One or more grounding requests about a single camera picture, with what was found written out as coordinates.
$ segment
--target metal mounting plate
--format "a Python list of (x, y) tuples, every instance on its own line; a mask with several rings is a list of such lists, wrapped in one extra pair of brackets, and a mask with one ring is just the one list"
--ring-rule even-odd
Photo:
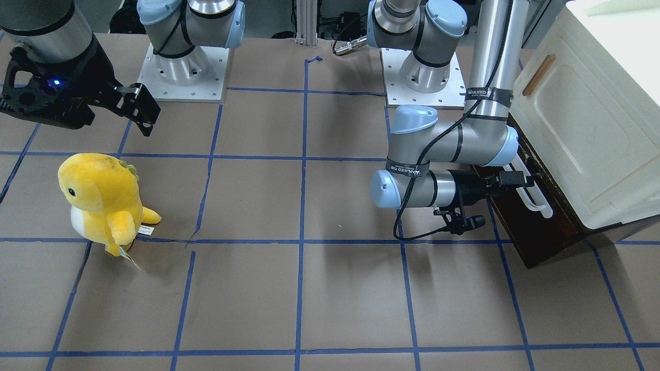
[(229, 49), (209, 46), (200, 48), (209, 57), (209, 65), (213, 70), (208, 71), (199, 82), (191, 85), (174, 85), (165, 81), (156, 68), (156, 61), (153, 58), (154, 48), (151, 44), (142, 64), (138, 82), (145, 84), (154, 99), (159, 102), (222, 102)]
[(463, 74), (458, 65), (456, 53), (451, 57), (451, 75), (447, 81), (447, 86), (437, 93), (421, 93), (406, 86), (399, 74), (403, 61), (411, 53), (410, 50), (382, 48), (380, 52), (383, 61), (383, 77), (385, 79), (388, 106), (420, 104), (449, 110), (463, 109), (465, 105), (465, 83), (463, 82)]

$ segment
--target blue tape grid line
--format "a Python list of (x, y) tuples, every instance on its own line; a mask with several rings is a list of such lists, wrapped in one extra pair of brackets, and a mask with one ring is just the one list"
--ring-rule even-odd
[(128, 133), (130, 131), (131, 131), (131, 121), (129, 120), (128, 123), (126, 123), (126, 129), (124, 129), (124, 135), (121, 137), (121, 143), (119, 144), (119, 148), (116, 154), (117, 158), (122, 156), (123, 148), (126, 145), (126, 139), (128, 139)]
[(183, 323), (185, 322), (185, 311), (188, 307), (188, 297), (190, 295), (190, 284), (193, 280), (193, 270), (195, 269), (195, 252), (190, 252), (190, 265), (188, 267), (188, 276), (185, 279), (185, 290), (183, 292), (183, 302), (181, 304), (181, 314), (179, 315), (179, 325), (176, 329), (176, 340), (174, 341), (174, 351), (172, 353), (172, 362), (170, 371), (176, 370), (176, 361), (180, 355), (179, 347), (181, 345), (181, 335), (183, 334)]
[[(157, 238), (147, 237), (143, 235), (137, 236), (138, 241), (143, 242), (180, 242), (182, 244), (299, 244), (300, 240), (212, 240), (212, 239), (198, 239), (198, 240), (184, 240), (177, 238)], [(304, 239), (305, 244), (371, 244), (371, 245), (398, 245), (401, 241), (398, 240), (314, 240)], [(502, 243), (510, 243), (509, 240), (502, 240)], [(87, 242), (84, 238), (47, 238), (47, 237), (0, 237), (0, 242), (45, 242), (45, 243), (58, 243), (58, 242)], [(415, 240), (406, 241), (406, 244), (431, 244), (431, 245), (497, 245), (496, 240)]]
[(305, 253), (305, 180), (307, 175), (307, 115), (309, 98), (309, 65), (315, 61), (323, 61), (316, 56), (313, 59), (305, 59), (305, 89), (302, 105), (302, 166), (300, 178), (300, 231), (298, 235), (298, 288), (296, 291), (296, 352), (294, 358), (294, 371), (300, 371), (300, 354), (302, 349), (302, 277), (304, 273)]
[(616, 308), (616, 314), (618, 314), (619, 320), (621, 321), (621, 326), (623, 327), (623, 330), (626, 333), (626, 338), (628, 339), (628, 346), (632, 349), (632, 354), (635, 356), (635, 360), (637, 360), (637, 365), (639, 366), (640, 371), (644, 371), (644, 366), (642, 364), (640, 354), (637, 351), (635, 342), (632, 340), (632, 335), (630, 334), (630, 330), (628, 329), (628, 324), (626, 323), (626, 319), (623, 316), (623, 312), (621, 311), (621, 307), (618, 304), (618, 300), (614, 295), (614, 289), (612, 288), (610, 279), (607, 277), (607, 273), (605, 272), (605, 266), (603, 265), (603, 261), (601, 260), (601, 255), (598, 253), (598, 250), (596, 250), (596, 248), (591, 244), (591, 242), (589, 242), (588, 240), (585, 240), (585, 242), (591, 248), (591, 251), (593, 252), (593, 255), (596, 258), (596, 262), (598, 263), (598, 268), (601, 270), (601, 274), (603, 275), (603, 280), (605, 281), (605, 285), (607, 286), (607, 291), (610, 293), (610, 297), (612, 298), (612, 303), (614, 304), (614, 308)]
[(89, 241), (87, 242), (87, 246), (82, 256), (82, 263), (80, 269), (78, 269), (78, 273), (76, 274), (76, 279), (73, 282), (73, 287), (71, 288), (71, 293), (69, 294), (69, 301), (67, 302), (67, 306), (64, 309), (64, 314), (62, 315), (62, 321), (60, 322), (59, 329), (57, 330), (57, 337), (55, 338), (55, 343), (53, 344), (53, 350), (48, 358), (46, 371), (50, 371), (53, 369), (53, 363), (55, 362), (55, 357), (57, 356), (59, 343), (62, 340), (62, 335), (64, 335), (64, 328), (66, 327), (67, 321), (69, 320), (69, 313), (71, 313), (71, 306), (73, 305), (73, 299), (76, 296), (76, 292), (78, 291), (78, 284), (80, 283), (81, 278), (83, 276), (84, 266), (87, 264), (87, 260), (89, 259), (89, 253), (91, 249), (92, 249), (92, 242)]
[[(660, 349), (660, 343), (635, 343), (637, 348)], [(532, 351), (564, 351), (572, 349), (629, 349), (629, 343), (575, 343), (529, 345)], [(484, 345), (471, 347), (398, 347), (398, 348), (326, 348), (304, 351), (304, 354), (381, 354), (381, 353), (469, 353), (524, 351), (524, 345)], [(0, 358), (48, 358), (52, 352), (0, 352)], [(154, 357), (154, 356), (291, 356), (295, 349), (227, 349), (196, 351), (57, 351), (60, 357)]]
[[(46, 152), (28, 151), (27, 156), (73, 156), (77, 152)], [(16, 155), (18, 151), (0, 151), (0, 154)], [(149, 158), (223, 158), (230, 160), (291, 160), (301, 161), (301, 156), (249, 156), (239, 154), (194, 154), (194, 153), (106, 153), (110, 156), (121, 157), (149, 157)], [(307, 157), (307, 161), (361, 161), (361, 162), (385, 162), (384, 157)]]
[(495, 213), (493, 212), (492, 205), (490, 200), (486, 200), (488, 203), (488, 213), (490, 214), (490, 222), (493, 225), (493, 232), (495, 233), (495, 239), (498, 241), (498, 248), (500, 249), (500, 258), (502, 259), (502, 265), (504, 266), (504, 273), (506, 274), (506, 281), (509, 284), (509, 291), (511, 292), (511, 300), (513, 300), (513, 308), (515, 309), (515, 315), (518, 318), (518, 326), (520, 327), (520, 335), (523, 338), (523, 345), (525, 346), (525, 353), (527, 353), (527, 362), (529, 363), (530, 371), (535, 371), (534, 360), (532, 359), (532, 352), (529, 347), (529, 342), (527, 340), (527, 332), (525, 331), (525, 324), (523, 323), (523, 316), (520, 312), (520, 306), (518, 305), (518, 299), (515, 295), (515, 288), (513, 287), (513, 279), (511, 277), (511, 271), (509, 270), (509, 264), (506, 261), (506, 254), (504, 253), (504, 247), (500, 239), (500, 233), (497, 228), (497, 223), (495, 219)]
[[(403, 237), (403, 221), (399, 220), (397, 225), (399, 230), (399, 235)], [(403, 266), (403, 284), (406, 290), (406, 303), (408, 306), (408, 321), (411, 326), (411, 339), (412, 339), (412, 354), (414, 356), (414, 367), (415, 371), (422, 370), (422, 364), (419, 360), (419, 344), (417, 343), (417, 326), (414, 322), (414, 310), (413, 310), (413, 296), (411, 294), (411, 282), (410, 276), (408, 275), (408, 259), (406, 257), (406, 243), (400, 241), (399, 245), (401, 247), (401, 265)]]
[[(322, 61), (321, 57), (319, 59), (310, 59), (309, 62), (313, 61)], [(305, 85), (305, 89), (273, 89), (273, 88), (237, 88), (237, 87), (228, 87), (227, 90), (240, 90), (248, 92), (289, 92), (289, 93), (302, 93), (302, 94), (331, 94), (331, 95), (373, 95), (373, 96), (385, 96), (384, 92), (339, 92), (334, 90), (309, 90), (308, 86)]]
[(209, 192), (209, 182), (211, 181), (211, 170), (213, 169), (213, 153), (215, 152), (215, 145), (218, 140), (218, 132), (220, 131), (220, 121), (222, 119), (222, 104), (218, 107), (218, 114), (215, 119), (215, 129), (213, 131), (213, 141), (211, 142), (211, 151), (209, 152), (209, 162), (207, 164), (207, 181), (204, 185), (204, 194), (199, 203), (199, 212), (197, 213), (197, 224), (195, 225), (195, 233), (199, 232), (202, 227), (202, 217), (204, 215), (204, 208), (206, 206), (206, 197)]
[(2, 193), (0, 193), (0, 203), (2, 202), (2, 200), (4, 200), (7, 192), (9, 191), (9, 186), (11, 186), (11, 182), (14, 180), (14, 177), (16, 176), (16, 173), (18, 172), (18, 168), (20, 168), (20, 164), (23, 162), (23, 158), (25, 158), (25, 155), (28, 152), (28, 149), (30, 148), (30, 145), (32, 144), (32, 141), (34, 140), (34, 137), (36, 136), (37, 131), (39, 130), (40, 126), (41, 126), (41, 124), (38, 123), (34, 127), (34, 130), (32, 131), (32, 134), (30, 135), (30, 138), (28, 139), (27, 143), (25, 143), (25, 147), (23, 147), (23, 151), (20, 152), (20, 155), (18, 156), (18, 160), (16, 161), (16, 164), (14, 165), (14, 168), (11, 170), (11, 173), (9, 174), (9, 177), (7, 178), (7, 181), (5, 182), (5, 186), (2, 189)]

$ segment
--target yellow plush toy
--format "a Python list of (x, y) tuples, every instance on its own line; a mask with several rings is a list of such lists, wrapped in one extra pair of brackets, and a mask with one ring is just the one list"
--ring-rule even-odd
[(73, 228), (88, 240), (105, 244), (112, 255), (132, 261), (126, 251), (140, 224), (161, 219), (142, 206), (135, 167), (106, 154), (79, 153), (59, 167), (57, 177), (71, 204)]

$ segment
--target blue tape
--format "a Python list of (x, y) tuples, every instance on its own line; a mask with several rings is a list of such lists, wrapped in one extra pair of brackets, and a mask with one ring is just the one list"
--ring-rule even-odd
[[(397, 225), (399, 229), (399, 235), (403, 237), (403, 221), (399, 220)], [(422, 364), (419, 360), (419, 344), (417, 343), (417, 326), (414, 322), (414, 311), (413, 311), (413, 296), (411, 294), (411, 284), (410, 277), (408, 275), (408, 259), (406, 258), (406, 243), (399, 241), (399, 247), (401, 249), (401, 265), (403, 267), (403, 284), (406, 290), (406, 303), (408, 306), (408, 321), (410, 322), (411, 327), (411, 340), (412, 340), (412, 353), (414, 356), (414, 367), (416, 371), (422, 370)]]
[(62, 243), (62, 242), (75, 242), (87, 243), (89, 240), (86, 238), (43, 238), (43, 237), (0, 237), (0, 242), (49, 242), (49, 243)]
[(387, 142), (389, 143), (390, 139), (392, 139), (392, 130), (389, 126), (389, 110), (387, 106), (385, 106), (385, 127), (387, 128)]
[(28, 139), (28, 142), (25, 143), (25, 147), (23, 147), (23, 151), (21, 151), (20, 155), (18, 156), (18, 160), (16, 161), (16, 164), (14, 165), (14, 168), (11, 170), (11, 173), (9, 173), (9, 178), (7, 178), (7, 181), (5, 182), (5, 186), (2, 189), (2, 193), (0, 193), (0, 203), (2, 203), (2, 200), (5, 199), (5, 196), (7, 195), (7, 192), (9, 191), (9, 187), (11, 186), (11, 182), (14, 180), (14, 177), (16, 176), (16, 173), (18, 172), (18, 168), (20, 168), (20, 164), (23, 162), (23, 158), (25, 158), (25, 155), (28, 152), (28, 148), (30, 148), (30, 145), (32, 144), (32, 141), (34, 140), (34, 137), (36, 136), (37, 131), (39, 130), (40, 126), (41, 126), (41, 124), (38, 123), (34, 127), (34, 130), (32, 131), (32, 134), (30, 135), (30, 138)]
[(56, 357), (162, 357), (172, 356), (173, 351), (61, 351)]
[(635, 241), (635, 240), (627, 240), (627, 241), (619, 241), (616, 243), (617, 245), (660, 245), (660, 241)]
[(246, 92), (298, 92), (298, 93), (305, 92), (305, 90), (301, 90), (301, 89), (234, 88), (234, 87), (228, 87), (227, 90), (241, 90)]
[(476, 347), (422, 347), (420, 353), (467, 353), (524, 351), (524, 345), (485, 345)]
[(52, 352), (0, 352), (0, 358), (46, 358)]
[(294, 371), (300, 371), (300, 353), (302, 343), (302, 279), (304, 273), (304, 253), (305, 253), (305, 180), (307, 176), (307, 113), (308, 113), (308, 85), (309, 85), (309, 67), (314, 61), (322, 61), (317, 56), (314, 59), (305, 59), (305, 91), (302, 106), (302, 168), (300, 180), (300, 230), (298, 241), (298, 288), (296, 289), (296, 353), (294, 359)]
[(373, 95), (373, 96), (385, 96), (384, 92), (338, 92), (332, 90), (309, 90), (308, 92), (312, 94), (332, 94), (332, 95)]
[(660, 348), (660, 343), (635, 343), (637, 348)]
[[(322, 59), (311, 59), (307, 61), (311, 63), (313, 61), (321, 61)], [(289, 93), (310, 93), (310, 94), (332, 94), (332, 95), (373, 95), (373, 96), (386, 96), (384, 92), (340, 92), (334, 90), (308, 90), (305, 89), (275, 89), (275, 88), (239, 88), (230, 86), (227, 90), (239, 90), (247, 92), (289, 92)]]
[(69, 313), (71, 313), (71, 306), (73, 305), (73, 299), (76, 297), (76, 292), (78, 291), (78, 284), (83, 277), (84, 266), (87, 264), (89, 259), (89, 253), (92, 249), (92, 242), (87, 242), (87, 247), (84, 250), (82, 255), (82, 263), (76, 274), (76, 279), (73, 282), (73, 287), (71, 288), (71, 293), (69, 294), (69, 301), (67, 301), (67, 306), (64, 309), (64, 314), (62, 315), (62, 321), (59, 324), (59, 329), (57, 330), (57, 337), (55, 338), (55, 343), (53, 344), (53, 350), (48, 358), (48, 364), (46, 365), (46, 371), (51, 371), (53, 369), (53, 363), (55, 362), (55, 356), (57, 350), (59, 349), (59, 343), (62, 340), (62, 335), (64, 335), (64, 329), (67, 326), (67, 321), (69, 320)]
[(301, 156), (240, 156), (236, 154), (214, 154), (212, 157), (230, 160), (302, 160)]
[(176, 370), (176, 360), (179, 353), (179, 346), (181, 345), (181, 335), (183, 333), (183, 323), (185, 322), (185, 311), (188, 307), (188, 296), (190, 295), (190, 284), (193, 280), (193, 270), (195, 269), (195, 252), (190, 252), (190, 266), (188, 267), (188, 276), (185, 279), (185, 290), (183, 292), (183, 303), (181, 304), (181, 314), (179, 315), (179, 325), (176, 329), (176, 340), (174, 341), (174, 353), (172, 355), (172, 363), (170, 364), (170, 371)]
[(121, 157), (208, 158), (207, 154), (122, 153)]
[(307, 157), (307, 161), (359, 161), (359, 162), (385, 162), (380, 157)]
[(515, 315), (518, 318), (518, 326), (520, 327), (520, 335), (523, 338), (523, 344), (525, 345), (525, 353), (527, 353), (527, 362), (529, 363), (530, 371), (535, 371), (534, 369), (534, 360), (532, 359), (532, 352), (529, 349), (529, 342), (527, 340), (527, 332), (525, 331), (525, 324), (523, 323), (523, 316), (520, 312), (520, 306), (518, 305), (518, 299), (515, 295), (515, 288), (513, 287), (513, 279), (511, 278), (511, 271), (509, 270), (509, 264), (506, 261), (506, 254), (504, 253), (504, 247), (502, 241), (500, 240), (500, 233), (497, 229), (497, 223), (495, 221), (495, 214), (493, 213), (492, 205), (490, 200), (486, 200), (488, 203), (488, 213), (490, 214), (490, 221), (493, 224), (493, 232), (495, 233), (495, 239), (498, 241), (498, 248), (500, 249), (500, 258), (502, 259), (502, 265), (504, 266), (504, 272), (506, 274), (506, 281), (509, 284), (509, 291), (511, 292), (511, 300), (513, 300), (513, 308), (515, 309)]
[(215, 145), (218, 141), (218, 132), (220, 131), (220, 120), (222, 119), (222, 104), (218, 107), (218, 114), (215, 119), (215, 130), (213, 131), (213, 141), (211, 143), (211, 151), (209, 153), (209, 162), (207, 164), (207, 181), (204, 185), (204, 195), (199, 203), (199, 212), (197, 213), (197, 223), (195, 224), (195, 233), (199, 232), (202, 227), (202, 217), (204, 216), (204, 208), (206, 206), (206, 196), (209, 192), (209, 182), (211, 181), (211, 170), (213, 168), (213, 153), (215, 152)]
[(626, 338), (628, 339), (628, 346), (632, 349), (632, 354), (635, 356), (635, 360), (637, 360), (637, 365), (640, 368), (640, 371), (644, 371), (644, 366), (642, 364), (640, 354), (637, 351), (637, 348), (635, 347), (635, 343), (632, 340), (632, 335), (630, 334), (630, 330), (628, 329), (628, 324), (626, 324), (626, 319), (624, 318), (621, 307), (618, 304), (618, 300), (614, 295), (614, 289), (612, 288), (612, 285), (610, 284), (610, 279), (607, 277), (607, 273), (605, 272), (605, 266), (601, 261), (601, 255), (598, 253), (598, 250), (596, 250), (596, 248), (591, 244), (591, 242), (585, 240), (585, 243), (591, 248), (593, 255), (596, 257), (596, 263), (598, 263), (598, 268), (601, 270), (601, 274), (603, 275), (603, 280), (605, 281), (605, 285), (607, 286), (607, 291), (610, 293), (610, 297), (612, 298), (612, 303), (614, 303), (614, 307), (616, 308), (616, 314), (618, 315), (619, 320), (621, 321), (621, 326), (623, 326), (623, 330), (626, 333)]
[[(46, 152), (46, 151), (28, 151), (26, 155), (28, 156), (73, 156), (78, 152)], [(110, 156), (115, 156), (116, 153), (106, 153)]]
[(593, 343), (593, 344), (540, 344), (530, 345), (533, 351), (551, 351), (566, 349), (617, 349), (630, 348), (629, 343)]
[(126, 139), (128, 139), (128, 133), (130, 132), (130, 130), (131, 130), (131, 121), (129, 120), (128, 123), (126, 124), (126, 129), (124, 129), (124, 135), (121, 138), (121, 143), (119, 144), (119, 149), (117, 150), (117, 155), (116, 156), (118, 158), (122, 156), (121, 153), (123, 152), (124, 145), (126, 145)]
[[(637, 348), (656, 349), (660, 343), (635, 343)], [(539, 344), (529, 345), (533, 351), (569, 350), (569, 349), (629, 349), (629, 343), (580, 343), (580, 344)], [(419, 353), (479, 353), (479, 352), (513, 352), (524, 351), (524, 345), (486, 345), (466, 347), (419, 347)], [(327, 348), (304, 351), (304, 354), (381, 354), (381, 353), (413, 353), (412, 347), (397, 348)], [(0, 358), (47, 358), (52, 352), (0, 352)], [(153, 357), (153, 356), (290, 356), (296, 354), (295, 349), (218, 349), (196, 351), (58, 351), (59, 357)]]

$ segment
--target printed label on strap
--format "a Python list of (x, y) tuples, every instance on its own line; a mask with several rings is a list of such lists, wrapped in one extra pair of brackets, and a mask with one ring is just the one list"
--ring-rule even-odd
[(392, 161), (388, 158), (385, 162), (385, 169), (395, 174), (401, 174), (411, 178), (419, 178), (425, 176), (426, 173), (428, 173), (428, 168), (430, 165), (430, 161), (428, 161), (426, 164), (421, 164), (418, 166), (414, 164), (401, 164), (400, 162)]
[(493, 100), (507, 108), (511, 108), (513, 101), (513, 90), (500, 88), (468, 88), (465, 100)]

